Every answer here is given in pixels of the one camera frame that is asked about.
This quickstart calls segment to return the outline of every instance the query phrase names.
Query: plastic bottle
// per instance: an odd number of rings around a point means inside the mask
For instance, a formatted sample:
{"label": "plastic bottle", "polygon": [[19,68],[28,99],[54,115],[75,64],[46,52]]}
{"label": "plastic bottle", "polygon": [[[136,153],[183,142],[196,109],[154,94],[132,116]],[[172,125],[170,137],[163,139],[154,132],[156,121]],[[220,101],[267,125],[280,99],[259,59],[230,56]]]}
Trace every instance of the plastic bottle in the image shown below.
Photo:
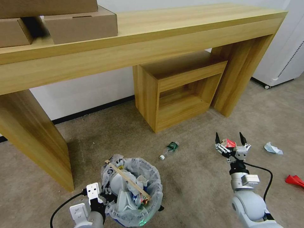
{"label": "plastic bottle", "polygon": [[173,154],[177,150],[179,145],[180,144],[178,142],[171,142],[169,145],[167,145],[166,149],[164,150],[162,155],[159,156],[159,158],[164,160],[165,157],[169,156],[170,154]]}

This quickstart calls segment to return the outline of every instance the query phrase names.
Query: white appliance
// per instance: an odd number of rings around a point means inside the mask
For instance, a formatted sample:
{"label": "white appliance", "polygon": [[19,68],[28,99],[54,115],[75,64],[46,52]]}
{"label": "white appliance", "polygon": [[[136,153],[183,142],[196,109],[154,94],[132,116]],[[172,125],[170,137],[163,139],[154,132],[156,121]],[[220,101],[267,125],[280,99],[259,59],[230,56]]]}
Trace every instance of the white appliance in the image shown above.
{"label": "white appliance", "polygon": [[299,77],[304,71],[304,1],[290,0],[288,14],[253,77],[265,89]]}

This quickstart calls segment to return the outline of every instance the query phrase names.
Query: cardboard box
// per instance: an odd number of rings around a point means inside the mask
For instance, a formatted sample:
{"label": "cardboard box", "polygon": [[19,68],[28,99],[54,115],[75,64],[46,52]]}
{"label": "cardboard box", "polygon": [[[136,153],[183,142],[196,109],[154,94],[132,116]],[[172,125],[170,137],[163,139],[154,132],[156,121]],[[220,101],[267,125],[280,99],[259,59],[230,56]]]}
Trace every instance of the cardboard box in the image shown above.
{"label": "cardboard box", "polygon": [[21,18],[0,20],[0,48],[29,45],[33,42]]}
{"label": "cardboard box", "polygon": [[97,11],[96,0],[0,0],[0,18]]}
{"label": "cardboard box", "polygon": [[117,16],[98,6],[98,12],[45,16],[44,21],[55,44],[117,36]]}

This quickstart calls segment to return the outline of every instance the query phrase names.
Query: crumpled paper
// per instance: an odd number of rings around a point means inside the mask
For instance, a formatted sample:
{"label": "crumpled paper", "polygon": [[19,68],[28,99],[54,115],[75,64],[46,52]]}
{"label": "crumpled paper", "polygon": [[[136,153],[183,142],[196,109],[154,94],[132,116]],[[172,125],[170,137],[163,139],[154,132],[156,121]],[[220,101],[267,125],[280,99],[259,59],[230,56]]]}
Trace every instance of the crumpled paper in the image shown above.
{"label": "crumpled paper", "polygon": [[265,150],[267,150],[268,152],[271,152],[271,153],[274,153],[274,154],[279,154],[279,155],[282,155],[283,154],[283,151],[278,149],[277,147],[275,146],[272,146],[271,145],[271,142],[268,142],[265,144],[264,146]]}

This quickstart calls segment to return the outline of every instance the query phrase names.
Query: wooden stick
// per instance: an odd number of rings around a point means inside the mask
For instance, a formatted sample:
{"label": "wooden stick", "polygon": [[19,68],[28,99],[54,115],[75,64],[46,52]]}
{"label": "wooden stick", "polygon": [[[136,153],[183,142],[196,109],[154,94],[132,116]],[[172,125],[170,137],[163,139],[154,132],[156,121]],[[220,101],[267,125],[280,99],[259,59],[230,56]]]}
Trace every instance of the wooden stick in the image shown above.
{"label": "wooden stick", "polygon": [[136,188],[141,194],[143,194],[149,201],[151,200],[151,196],[146,193],[143,189],[141,189],[136,183],[134,183],[129,177],[127,177],[123,171],[116,168],[115,165],[113,165],[109,160],[106,160],[105,163],[107,163],[110,167],[112,167],[117,173],[119,173],[126,181],[128,181],[134,188]]}

